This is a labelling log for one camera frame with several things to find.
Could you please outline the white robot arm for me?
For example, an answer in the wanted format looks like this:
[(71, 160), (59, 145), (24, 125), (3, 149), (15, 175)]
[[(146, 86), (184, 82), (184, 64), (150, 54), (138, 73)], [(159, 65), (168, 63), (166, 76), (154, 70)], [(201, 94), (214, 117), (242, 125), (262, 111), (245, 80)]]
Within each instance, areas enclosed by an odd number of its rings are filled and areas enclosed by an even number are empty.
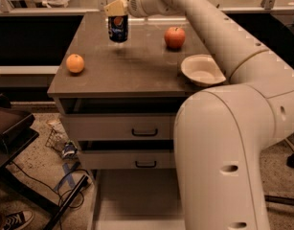
[(294, 69), (207, 0), (124, 0), (135, 17), (183, 13), (227, 84), (181, 105), (174, 156), (186, 230), (270, 230), (260, 152), (294, 132)]

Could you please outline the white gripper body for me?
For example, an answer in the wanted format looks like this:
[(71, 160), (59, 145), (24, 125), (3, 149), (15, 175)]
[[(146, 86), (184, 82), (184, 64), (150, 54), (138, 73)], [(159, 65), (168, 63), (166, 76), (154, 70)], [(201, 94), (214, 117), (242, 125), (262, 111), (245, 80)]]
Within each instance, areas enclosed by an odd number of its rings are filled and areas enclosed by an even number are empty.
[(157, 0), (127, 0), (127, 7), (134, 17), (148, 17), (158, 13)]

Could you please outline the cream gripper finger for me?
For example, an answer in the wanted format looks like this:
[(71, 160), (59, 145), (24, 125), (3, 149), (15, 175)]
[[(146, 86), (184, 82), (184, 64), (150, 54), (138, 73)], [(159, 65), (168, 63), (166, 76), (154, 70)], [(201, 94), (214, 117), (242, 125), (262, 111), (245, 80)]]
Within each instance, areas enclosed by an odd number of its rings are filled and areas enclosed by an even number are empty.
[(126, 0), (114, 0), (104, 6), (107, 16), (124, 16), (128, 14), (128, 5)]

